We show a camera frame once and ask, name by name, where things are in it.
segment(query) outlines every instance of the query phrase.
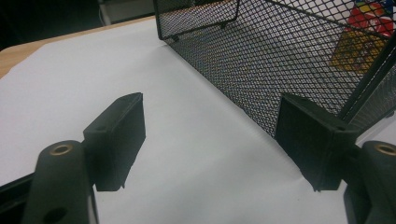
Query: black plastic part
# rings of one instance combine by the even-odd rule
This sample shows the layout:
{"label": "black plastic part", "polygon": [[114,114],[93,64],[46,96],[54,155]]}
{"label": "black plastic part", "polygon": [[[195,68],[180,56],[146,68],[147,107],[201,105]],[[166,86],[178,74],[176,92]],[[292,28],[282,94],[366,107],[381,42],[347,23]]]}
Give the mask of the black plastic part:
{"label": "black plastic part", "polygon": [[300,168],[314,190],[338,189],[337,164],[353,154],[359,130],[304,97],[284,93],[276,141]]}
{"label": "black plastic part", "polygon": [[21,223],[33,174],[14,180],[0,188],[1,223]]}
{"label": "black plastic part", "polygon": [[344,193],[344,205],[348,224],[363,224],[372,207],[368,198],[362,197],[350,186]]}
{"label": "black plastic part", "polygon": [[396,146],[366,142],[359,165],[373,205],[364,223],[396,223]]}
{"label": "black plastic part", "polygon": [[123,96],[84,130],[90,178],[98,191],[124,186],[145,138],[143,94]]}
{"label": "black plastic part", "polygon": [[93,197],[81,143],[56,143],[38,157],[22,223],[98,223]]}

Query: wooden table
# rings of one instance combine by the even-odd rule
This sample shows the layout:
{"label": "wooden table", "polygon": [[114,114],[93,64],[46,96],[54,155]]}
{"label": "wooden table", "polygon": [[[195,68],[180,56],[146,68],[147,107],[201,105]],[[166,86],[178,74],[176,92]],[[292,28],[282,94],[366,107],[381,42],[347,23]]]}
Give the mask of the wooden table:
{"label": "wooden table", "polygon": [[129,24],[133,24],[133,23],[137,23],[137,22],[141,22],[141,21],[147,21],[147,20],[151,20],[153,18],[154,17],[151,16],[151,17],[146,17],[146,18],[142,18],[142,19],[138,19],[138,20],[126,21],[126,22],[122,22],[122,23],[118,23],[118,24],[114,24],[114,25],[109,25],[109,26],[105,26],[105,27],[92,29],[92,30],[74,33],[71,35],[61,35],[61,36],[57,36],[57,37],[53,37],[53,38],[49,38],[49,39],[38,40],[35,42],[17,45],[17,46],[13,46],[13,47],[4,49],[4,50],[0,51],[0,78],[5,76],[13,66],[22,62],[29,55],[34,53],[36,50],[38,50],[45,44],[63,40],[63,39],[76,37],[76,36],[87,35],[87,34],[94,33],[94,32],[113,29],[116,27],[129,25]]}

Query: white paper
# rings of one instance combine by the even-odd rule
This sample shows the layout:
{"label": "white paper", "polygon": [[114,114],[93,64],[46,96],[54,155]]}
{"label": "white paper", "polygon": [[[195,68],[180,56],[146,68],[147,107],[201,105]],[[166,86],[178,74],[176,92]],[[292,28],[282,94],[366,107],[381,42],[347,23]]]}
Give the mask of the white paper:
{"label": "white paper", "polygon": [[170,47],[155,21],[48,44],[0,79],[0,185],[144,93],[147,139],[101,223],[347,223],[345,184],[314,192],[276,141]]}

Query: cardboard box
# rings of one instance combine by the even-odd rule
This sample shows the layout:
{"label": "cardboard box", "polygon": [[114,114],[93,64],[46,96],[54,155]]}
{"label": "cardboard box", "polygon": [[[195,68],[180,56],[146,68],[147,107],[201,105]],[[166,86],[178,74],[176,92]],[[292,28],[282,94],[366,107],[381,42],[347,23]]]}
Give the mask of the cardboard box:
{"label": "cardboard box", "polygon": [[356,6],[352,8],[347,23],[361,28],[361,31],[347,27],[341,33],[330,65],[346,71],[366,73],[393,34],[392,16],[392,3],[381,5],[376,1],[372,3],[356,1]]}

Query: black wire mesh basket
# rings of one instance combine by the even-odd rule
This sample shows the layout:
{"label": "black wire mesh basket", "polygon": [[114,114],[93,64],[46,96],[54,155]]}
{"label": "black wire mesh basket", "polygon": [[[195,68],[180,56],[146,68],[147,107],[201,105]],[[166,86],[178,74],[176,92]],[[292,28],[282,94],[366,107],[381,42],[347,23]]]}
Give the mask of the black wire mesh basket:
{"label": "black wire mesh basket", "polygon": [[393,0],[154,0],[159,38],[275,135],[282,92],[362,132],[396,106]]}

